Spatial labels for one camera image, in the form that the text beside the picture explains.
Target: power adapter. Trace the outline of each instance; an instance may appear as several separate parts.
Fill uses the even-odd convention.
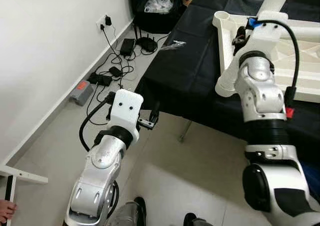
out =
[[[109,69],[109,72],[115,77],[120,77],[121,76],[121,71],[118,68],[116,68],[115,66],[111,67]]]
[[[120,55],[131,56],[135,48],[135,44],[136,44],[135,42],[136,42],[135,39],[128,39],[128,38],[124,39],[120,49]]]
[[[110,16],[105,15],[105,22],[106,25],[112,25]]]
[[[107,75],[98,75],[95,72],[93,72],[90,75],[88,81],[91,84],[97,84],[98,83],[98,85],[109,86],[111,84],[111,82],[112,82],[112,77],[107,76]]]

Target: white wall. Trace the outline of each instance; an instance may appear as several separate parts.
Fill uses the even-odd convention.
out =
[[[118,34],[130,12],[129,0],[0,0],[0,162],[106,48],[95,22],[107,13]]]

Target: black bag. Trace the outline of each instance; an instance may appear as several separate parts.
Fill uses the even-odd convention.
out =
[[[172,0],[173,7],[168,14],[145,12],[148,0],[131,0],[132,11],[135,14],[134,24],[150,33],[169,33],[176,25],[184,8],[182,0]]]

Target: gray battery pack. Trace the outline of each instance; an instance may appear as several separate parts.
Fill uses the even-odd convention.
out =
[[[76,88],[71,92],[70,99],[77,105],[84,106],[94,89],[90,82],[82,80]]]

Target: wall socket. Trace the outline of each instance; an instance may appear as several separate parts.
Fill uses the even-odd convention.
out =
[[[101,25],[101,24],[106,27],[106,23],[105,23],[105,22],[106,22],[106,15],[107,15],[107,14],[104,14],[103,16],[101,16],[101,17],[99,18],[99,20],[96,21],[96,25],[97,25],[97,27],[98,27],[99,30],[100,30],[100,25]]]

